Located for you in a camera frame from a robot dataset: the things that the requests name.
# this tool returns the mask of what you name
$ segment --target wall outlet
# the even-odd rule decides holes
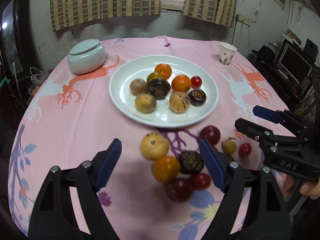
[[[244,23],[245,22],[245,16],[238,14],[239,18],[238,18],[238,22]]]
[[[250,19],[250,17],[246,17],[244,20],[244,24],[250,26],[251,25],[252,20]]]

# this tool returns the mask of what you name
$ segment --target computer monitor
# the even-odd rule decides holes
[[[310,74],[311,65],[299,53],[287,46],[284,54],[279,60],[279,67],[283,67],[294,80],[302,83],[304,78]]]

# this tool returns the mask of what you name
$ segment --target human hand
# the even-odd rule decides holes
[[[284,181],[284,189],[290,191],[294,184],[294,177],[287,175]],[[309,196],[310,199],[315,200],[320,197],[320,180],[312,182],[305,182],[300,188],[300,194]]]

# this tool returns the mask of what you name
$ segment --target checkered curtain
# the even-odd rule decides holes
[[[237,0],[184,0],[183,15],[233,27]]]
[[[161,0],[50,0],[53,31],[97,19],[160,14]]]

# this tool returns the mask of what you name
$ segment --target pink tablecloth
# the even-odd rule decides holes
[[[217,62],[218,41],[193,41],[169,37],[117,39],[102,42],[105,64],[92,73],[76,76],[69,71],[65,57],[29,105],[12,149],[9,169],[9,203],[13,221],[25,233],[33,204],[50,167],[77,167],[108,148],[114,138],[122,141],[122,155],[107,186],[98,198],[111,225],[122,240],[200,239],[213,219],[223,193],[213,184],[196,191],[187,203],[166,198],[164,187],[151,173],[151,162],[142,158],[140,142],[147,133],[157,131],[140,125],[120,113],[113,105],[108,85],[112,74],[123,63],[137,57],[165,54],[181,57],[204,68],[217,83],[219,102],[204,121],[179,132],[162,131],[170,139],[169,155],[197,149],[197,135],[207,125],[221,131],[221,140],[236,137],[237,144],[250,142],[251,156],[236,161],[258,169],[262,165],[258,143],[237,133],[239,117],[266,126],[276,134],[289,134],[282,126],[254,117],[252,107],[261,105],[283,110],[286,105],[260,73],[236,53],[231,65]],[[281,174],[276,173],[282,182]],[[80,229],[87,231],[76,191],[72,200]],[[242,226],[250,192],[246,191],[233,232]]]

